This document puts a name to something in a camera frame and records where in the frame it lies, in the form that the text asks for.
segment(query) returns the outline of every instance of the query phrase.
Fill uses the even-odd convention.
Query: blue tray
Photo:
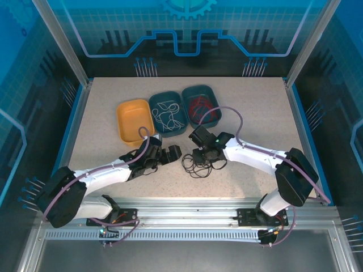
[[[153,95],[149,99],[149,105],[155,129],[162,137],[181,135],[187,130],[188,117],[184,111],[182,99],[177,92],[167,91]],[[171,129],[165,128],[161,121]]]
[[[191,124],[191,126],[194,129],[198,127],[198,122],[192,121],[193,116],[189,116],[189,108],[191,107],[191,103],[194,101],[194,99],[198,99],[199,97],[208,99],[212,108],[219,106],[212,88],[210,88],[207,85],[197,85],[197,86],[192,86],[192,87],[188,87],[188,88],[184,89],[184,91],[181,93],[181,99],[183,101],[185,112],[187,113],[189,123]],[[201,108],[198,111],[199,111],[198,115],[201,118],[201,115],[204,114],[205,112],[207,112],[208,108]],[[217,109],[214,112],[215,112],[214,115],[212,115],[212,113],[209,113],[204,118],[203,126],[205,128],[212,128],[212,127],[216,126],[218,124],[218,122],[220,121],[220,119],[222,118],[222,112],[220,109]]]

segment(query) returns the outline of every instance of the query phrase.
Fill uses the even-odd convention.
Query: white cable
[[[169,106],[165,105],[164,103],[157,103],[157,105],[161,110],[164,110],[164,112],[159,113],[159,109],[154,108],[151,111],[151,114],[154,116],[155,121],[163,126],[163,132],[165,132],[166,129],[173,131],[174,129],[181,129],[185,126],[183,123],[174,119],[174,115],[180,111],[180,107],[177,103],[172,103]],[[161,119],[161,115],[165,113],[169,114],[169,121],[166,124]]]

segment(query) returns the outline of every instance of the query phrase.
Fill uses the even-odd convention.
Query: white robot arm
[[[91,193],[142,176],[147,169],[156,171],[158,165],[172,163],[182,155],[179,146],[170,146],[167,152],[161,148],[159,139],[150,137],[146,152],[137,161],[131,162],[145,149],[146,142],[143,142],[135,154],[133,151],[129,152],[112,163],[97,167],[101,170],[93,174],[88,175],[93,169],[81,171],[71,171],[68,167],[58,169],[37,195],[35,202],[38,208],[44,212],[51,205],[47,219],[55,228],[62,227],[77,218],[113,221],[119,216],[118,205],[107,195],[90,197]],[[66,190],[53,205],[51,204],[65,185],[81,176],[84,177]]]
[[[221,133],[218,137],[203,126],[197,127],[189,138],[198,146],[192,153],[195,164],[229,160],[247,164],[276,178],[277,189],[265,195],[256,207],[260,221],[268,222],[290,205],[300,207],[305,203],[313,186],[293,169],[284,159],[291,160],[316,183],[318,175],[304,154],[292,148],[290,151],[270,150],[264,147],[237,141],[234,135]]]

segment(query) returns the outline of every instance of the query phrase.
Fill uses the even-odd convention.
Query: orange tray
[[[149,130],[150,136],[155,134],[154,123],[149,103],[144,99],[136,99],[121,103],[116,109],[117,122],[121,140],[128,146],[139,147],[143,139],[138,134],[141,126]]]

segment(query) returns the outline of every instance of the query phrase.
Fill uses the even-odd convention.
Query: speckled tabletop
[[[114,161],[131,147],[119,138],[117,106],[128,100],[148,99],[163,91],[209,85],[220,105],[241,112],[240,137],[275,150],[302,149],[288,97],[281,78],[95,78],[70,160],[71,169],[89,169]],[[238,116],[223,110],[222,120],[210,129],[218,135],[235,133]],[[193,131],[164,138],[163,147],[179,145],[183,154],[196,148],[188,138]],[[208,178],[194,179],[185,173],[181,159],[149,176],[112,185],[98,191],[111,197],[261,197],[277,186],[276,179],[247,165],[229,162]]]

